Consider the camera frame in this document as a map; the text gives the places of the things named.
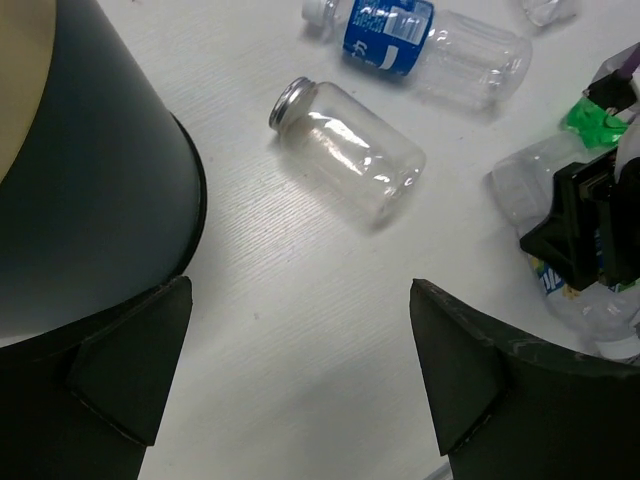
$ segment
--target white tabletop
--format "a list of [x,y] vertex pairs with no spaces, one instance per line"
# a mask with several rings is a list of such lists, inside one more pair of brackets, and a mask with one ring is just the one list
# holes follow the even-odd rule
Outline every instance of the white tabletop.
[[[530,33],[516,2],[437,6]],[[524,84],[493,120],[351,70],[304,35],[300,0],[100,3],[193,136],[210,195],[188,272],[193,318],[142,479],[425,478],[443,460],[410,327],[414,277],[576,346],[485,176],[552,134],[602,61],[638,41],[638,0],[583,0],[577,21],[536,35]],[[339,84],[427,153],[409,211],[387,230],[363,234],[334,214],[331,192],[283,168],[267,119],[299,75]]]

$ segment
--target water bottle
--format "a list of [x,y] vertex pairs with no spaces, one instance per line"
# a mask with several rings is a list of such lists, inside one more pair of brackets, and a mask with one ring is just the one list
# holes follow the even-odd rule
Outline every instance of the water bottle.
[[304,0],[302,16],[341,49],[470,109],[506,100],[529,68],[531,42],[426,0]]
[[578,13],[577,0],[521,0],[527,18],[538,27],[566,20]]
[[[571,163],[588,163],[593,153],[579,137],[561,133],[499,162],[493,190],[519,237],[551,210],[553,175]],[[605,358],[628,361],[640,355],[635,325],[640,319],[640,283],[606,287],[599,283],[578,292],[545,262],[529,257],[551,311]]]

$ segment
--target white bottle cap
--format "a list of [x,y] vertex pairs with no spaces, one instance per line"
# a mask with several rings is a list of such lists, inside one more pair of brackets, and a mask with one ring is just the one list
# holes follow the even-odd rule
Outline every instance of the white bottle cap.
[[637,335],[615,342],[596,342],[600,354],[609,360],[626,360],[640,355],[640,338]]
[[316,27],[324,27],[327,0],[303,0],[302,18]]

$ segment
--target black plastic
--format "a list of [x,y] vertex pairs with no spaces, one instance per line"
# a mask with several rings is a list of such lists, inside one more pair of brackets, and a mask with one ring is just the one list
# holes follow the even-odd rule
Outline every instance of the black plastic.
[[[614,168],[611,152],[589,164],[573,163],[556,172],[549,216],[520,240],[522,250],[547,262],[577,290],[600,279],[598,214],[610,216],[606,202]],[[596,197],[604,203],[596,204]]]
[[425,280],[411,321],[455,480],[638,478],[640,368],[550,344]]
[[620,76],[617,70],[589,85],[585,93],[589,100],[612,115],[622,112],[638,102],[630,79]]
[[640,159],[616,182],[616,153],[556,172],[549,216],[520,241],[576,290],[640,278]]
[[0,349],[0,478],[136,479],[191,307],[191,282],[179,277]]

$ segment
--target bottle label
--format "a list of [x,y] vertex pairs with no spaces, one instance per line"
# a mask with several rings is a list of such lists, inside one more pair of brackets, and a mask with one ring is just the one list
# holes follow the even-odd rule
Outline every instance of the bottle label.
[[381,70],[408,75],[429,36],[434,11],[425,0],[356,0],[344,51]]

